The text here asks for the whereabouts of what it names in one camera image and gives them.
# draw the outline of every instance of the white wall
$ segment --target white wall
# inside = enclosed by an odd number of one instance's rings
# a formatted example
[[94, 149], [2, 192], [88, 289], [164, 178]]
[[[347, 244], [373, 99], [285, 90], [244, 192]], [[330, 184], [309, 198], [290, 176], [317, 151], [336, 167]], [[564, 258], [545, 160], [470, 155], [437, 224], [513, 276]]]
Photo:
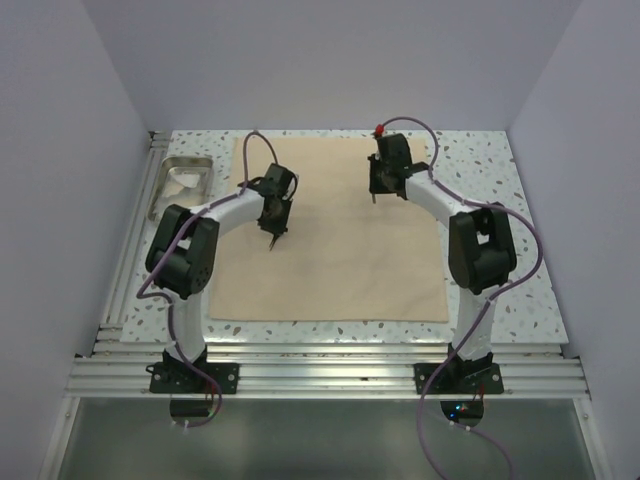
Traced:
[[640, 476], [640, 3], [584, 0], [509, 131], [616, 479]]
[[0, 1], [0, 478], [36, 478], [146, 131], [79, 0]]
[[83, 0], [149, 127], [504, 129], [579, 0]]

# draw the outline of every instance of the gray floor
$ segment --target gray floor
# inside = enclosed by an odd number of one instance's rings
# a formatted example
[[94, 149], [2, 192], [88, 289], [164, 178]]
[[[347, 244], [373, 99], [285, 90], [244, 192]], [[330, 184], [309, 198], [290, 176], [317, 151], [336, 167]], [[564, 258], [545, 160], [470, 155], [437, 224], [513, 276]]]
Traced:
[[[62, 479], [435, 479], [412, 401], [231, 400], [207, 427], [170, 426], [167, 400], [83, 400]], [[436, 404], [429, 404], [436, 411]], [[519, 479], [593, 478], [570, 401], [493, 401], [480, 424]], [[507, 478], [482, 439], [425, 417], [454, 479]]]

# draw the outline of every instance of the beige mat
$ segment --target beige mat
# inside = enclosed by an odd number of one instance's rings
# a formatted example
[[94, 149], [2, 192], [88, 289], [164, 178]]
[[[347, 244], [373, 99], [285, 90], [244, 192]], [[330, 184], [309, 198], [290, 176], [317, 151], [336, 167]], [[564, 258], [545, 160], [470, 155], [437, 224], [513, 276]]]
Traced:
[[[300, 177], [289, 232], [271, 236], [242, 225], [218, 242], [212, 318], [225, 320], [410, 320], [446, 322], [436, 220], [391, 195], [368, 192], [371, 138], [277, 138], [282, 165]], [[424, 140], [410, 140], [415, 161]], [[249, 146], [249, 177], [271, 163], [259, 139]], [[236, 142], [231, 191], [242, 180]]]

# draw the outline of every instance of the metal frame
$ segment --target metal frame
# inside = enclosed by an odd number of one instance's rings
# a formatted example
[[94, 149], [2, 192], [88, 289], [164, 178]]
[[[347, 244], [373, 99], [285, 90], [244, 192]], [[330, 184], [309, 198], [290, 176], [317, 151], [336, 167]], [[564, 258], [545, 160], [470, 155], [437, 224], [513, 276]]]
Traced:
[[[142, 241], [144, 211], [153, 179], [166, 154], [170, 134], [157, 132], [147, 157], [146, 181], [111, 282], [93, 354], [77, 358], [65, 392], [40, 480], [58, 477], [81, 398], [162, 398], [148, 392], [145, 366], [160, 359], [161, 343], [120, 342], [120, 317], [135, 254]], [[227, 399], [405, 399], [417, 400], [412, 364], [441, 362], [445, 344], [242, 344], [211, 343], [210, 362], [238, 362], [238, 393]], [[611, 477], [602, 441], [592, 419], [589, 390], [579, 360], [562, 356], [556, 344], [494, 345], [505, 393], [489, 401], [573, 399], [597, 479]], [[455, 396], [439, 396], [441, 399]]]

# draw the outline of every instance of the speckled tabletop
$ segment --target speckled tabletop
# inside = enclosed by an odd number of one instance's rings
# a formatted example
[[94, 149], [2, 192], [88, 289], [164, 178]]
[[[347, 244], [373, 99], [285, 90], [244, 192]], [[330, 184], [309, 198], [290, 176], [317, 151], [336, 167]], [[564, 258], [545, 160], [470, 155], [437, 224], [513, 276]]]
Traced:
[[[248, 131], [174, 131], [167, 155], [208, 156], [214, 159], [214, 180], [210, 199], [227, 191], [233, 148]], [[362, 137], [360, 130], [264, 130], [267, 137]], [[433, 153], [425, 132], [405, 131], [408, 136], [427, 139], [427, 153]], [[438, 131], [441, 156], [436, 176], [468, 198], [499, 201], [531, 218], [505, 132]], [[143, 241], [137, 253], [135, 272], [119, 321], [124, 323], [122, 342], [166, 341], [166, 306], [158, 299], [137, 300], [135, 292], [146, 277], [144, 250], [153, 239], [155, 225], [145, 220]], [[536, 258], [535, 244], [526, 228], [511, 221], [518, 267], [512, 278], [522, 276]], [[439, 225], [444, 265], [447, 265], [447, 229]], [[458, 289], [445, 268], [449, 323], [399, 322], [241, 322], [214, 320], [206, 316], [209, 304], [203, 292], [203, 332], [208, 341], [250, 343], [412, 343], [448, 342], [458, 314]], [[526, 284], [501, 296], [496, 308], [494, 343], [566, 343], [567, 334], [545, 265]]]

